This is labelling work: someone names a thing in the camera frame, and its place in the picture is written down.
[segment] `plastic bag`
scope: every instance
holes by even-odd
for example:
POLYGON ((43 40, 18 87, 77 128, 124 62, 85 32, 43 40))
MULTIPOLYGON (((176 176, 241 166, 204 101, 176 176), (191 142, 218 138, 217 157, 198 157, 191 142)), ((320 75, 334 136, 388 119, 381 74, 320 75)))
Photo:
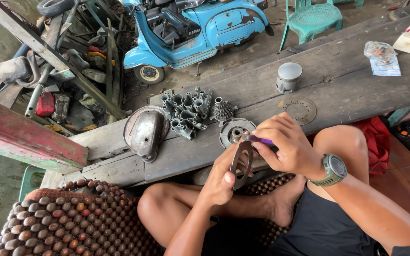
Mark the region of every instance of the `plastic bag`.
POLYGON ((384 58, 396 55, 397 53, 393 47, 386 43, 368 41, 365 44, 363 54, 368 58, 384 58))

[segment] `watch face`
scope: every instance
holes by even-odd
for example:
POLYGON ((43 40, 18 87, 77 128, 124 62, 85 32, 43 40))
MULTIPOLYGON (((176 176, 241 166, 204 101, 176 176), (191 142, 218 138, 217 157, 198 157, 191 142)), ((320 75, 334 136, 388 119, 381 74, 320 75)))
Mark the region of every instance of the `watch face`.
POLYGON ((332 157, 330 159, 330 164, 333 168, 333 170, 339 174, 339 175, 344 175, 346 171, 346 167, 344 163, 337 157, 332 157))

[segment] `purple screwdriver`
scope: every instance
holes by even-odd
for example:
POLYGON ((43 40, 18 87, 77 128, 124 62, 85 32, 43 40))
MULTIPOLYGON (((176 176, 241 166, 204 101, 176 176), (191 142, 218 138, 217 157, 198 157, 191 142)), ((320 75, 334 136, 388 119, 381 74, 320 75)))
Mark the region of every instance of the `purple screwdriver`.
POLYGON ((269 139, 258 138, 258 137, 256 137, 255 135, 252 135, 252 134, 243 134, 242 139, 245 140, 245 141, 251 141, 251 142, 260 141, 262 143, 267 143, 267 144, 272 144, 272 145, 275 144, 269 139))

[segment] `man's right hand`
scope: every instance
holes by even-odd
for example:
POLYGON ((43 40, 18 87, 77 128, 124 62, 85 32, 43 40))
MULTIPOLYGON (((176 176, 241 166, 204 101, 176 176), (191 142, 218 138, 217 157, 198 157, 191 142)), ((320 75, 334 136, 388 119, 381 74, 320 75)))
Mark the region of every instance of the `man's right hand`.
POLYGON ((262 142, 252 143, 273 170, 302 174, 311 179, 325 177, 323 155, 312 148, 301 127, 286 112, 265 120, 252 134, 269 139, 278 147, 279 151, 274 153, 262 142))

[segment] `red painted beam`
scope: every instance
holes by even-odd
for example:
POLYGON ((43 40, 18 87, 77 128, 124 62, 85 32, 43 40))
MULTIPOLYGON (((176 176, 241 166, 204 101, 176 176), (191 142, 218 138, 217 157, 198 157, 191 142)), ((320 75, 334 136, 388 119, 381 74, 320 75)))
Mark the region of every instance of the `red painted beam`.
POLYGON ((0 155, 62 174, 88 165, 88 148, 3 105, 0 105, 0 155))

